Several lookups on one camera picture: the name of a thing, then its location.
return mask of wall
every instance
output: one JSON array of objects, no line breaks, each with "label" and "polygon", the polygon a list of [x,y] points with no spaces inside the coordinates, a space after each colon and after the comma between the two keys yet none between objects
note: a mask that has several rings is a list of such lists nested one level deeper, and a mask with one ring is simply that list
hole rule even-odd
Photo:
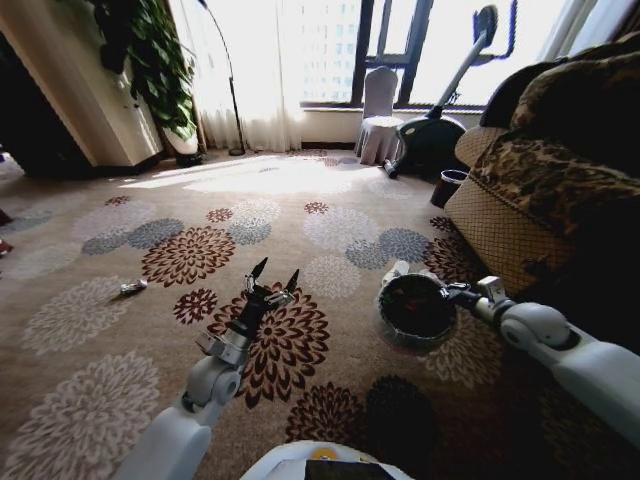
[{"label": "wall", "polygon": [[[393,115],[403,120],[424,115],[426,111],[395,111]],[[466,128],[474,127],[480,114],[454,114]],[[303,142],[355,142],[360,130],[362,110],[307,109],[301,120]]]},{"label": "wall", "polygon": [[133,108],[126,79],[100,65],[87,2],[0,2],[0,28],[93,165],[133,166],[162,150],[147,107]]}]

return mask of window frame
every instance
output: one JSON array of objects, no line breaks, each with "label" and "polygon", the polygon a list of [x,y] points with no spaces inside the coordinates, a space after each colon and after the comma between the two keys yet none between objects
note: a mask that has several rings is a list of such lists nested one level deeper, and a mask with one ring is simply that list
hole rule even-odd
[{"label": "window frame", "polygon": [[[422,55],[427,29],[429,27],[429,15],[435,0],[416,0],[416,7],[411,21],[404,54],[384,54],[386,34],[389,26],[389,17],[393,0],[385,0],[383,17],[380,25],[377,52],[375,56],[367,55],[371,36],[371,24],[373,20],[374,0],[361,0],[360,22],[354,58],[353,81],[351,84],[351,99],[348,102],[300,102],[302,108],[336,108],[354,109],[363,107],[364,77],[368,68],[387,66],[389,68],[402,68],[404,74],[398,93],[398,101],[393,108],[397,110],[427,110],[434,106],[433,103],[410,103],[411,90],[418,71],[418,63]],[[449,111],[481,112],[486,105],[456,105],[446,106]]]}]

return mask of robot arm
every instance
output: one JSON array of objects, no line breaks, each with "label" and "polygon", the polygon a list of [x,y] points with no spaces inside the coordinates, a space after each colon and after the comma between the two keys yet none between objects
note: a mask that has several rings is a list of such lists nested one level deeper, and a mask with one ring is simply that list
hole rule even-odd
[{"label": "robot arm", "polygon": [[640,357],[600,342],[572,325],[555,308],[516,304],[498,277],[470,285],[452,284],[445,295],[477,317],[497,324],[515,348],[551,370],[558,383],[636,448],[640,448]]},{"label": "robot arm", "polygon": [[206,355],[189,372],[184,392],[144,431],[124,460],[117,479],[192,478],[209,448],[212,428],[240,387],[262,317],[294,300],[298,271],[284,290],[256,284],[267,259],[246,276],[247,304],[222,337],[202,333],[196,343]]}]

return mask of exercise bike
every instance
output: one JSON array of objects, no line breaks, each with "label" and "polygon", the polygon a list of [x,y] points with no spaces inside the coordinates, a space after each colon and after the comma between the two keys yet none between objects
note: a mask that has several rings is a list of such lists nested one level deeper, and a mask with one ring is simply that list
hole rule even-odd
[{"label": "exercise bike", "polygon": [[390,178],[396,178],[399,173],[430,177],[446,169],[468,170],[454,154],[456,143],[466,130],[460,122],[442,115],[442,111],[455,95],[460,80],[470,67],[511,56],[515,46],[517,0],[512,1],[510,10],[509,42],[506,52],[500,55],[480,53],[493,43],[498,27],[497,8],[489,5],[474,13],[473,47],[440,100],[424,117],[411,119],[398,127],[402,155],[396,161],[385,161],[384,169]]}]

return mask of baseboard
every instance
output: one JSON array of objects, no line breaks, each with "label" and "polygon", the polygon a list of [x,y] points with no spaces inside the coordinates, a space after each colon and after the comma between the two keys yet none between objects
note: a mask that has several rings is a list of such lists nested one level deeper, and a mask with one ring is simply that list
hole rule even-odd
[{"label": "baseboard", "polygon": [[353,150],[355,146],[354,142],[302,142],[302,148],[306,150]]},{"label": "baseboard", "polygon": [[100,165],[92,169],[96,177],[126,177],[130,175],[140,175],[160,163],[160,160],[169,158],[167,152],[162,150],[155,155],[145,158],[136,165]]}]

